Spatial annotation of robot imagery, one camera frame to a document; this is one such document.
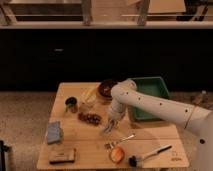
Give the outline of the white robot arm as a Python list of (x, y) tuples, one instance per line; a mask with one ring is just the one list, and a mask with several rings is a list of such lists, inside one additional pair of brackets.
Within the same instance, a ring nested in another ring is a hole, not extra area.
[(198, 137), (194, 169), (213, 171), (213, 110), (140, 93), (131, 79), (113, 86), (111, 96), (111, 120), (122, 120), (126, 107), (132, 106), (179, 125)]

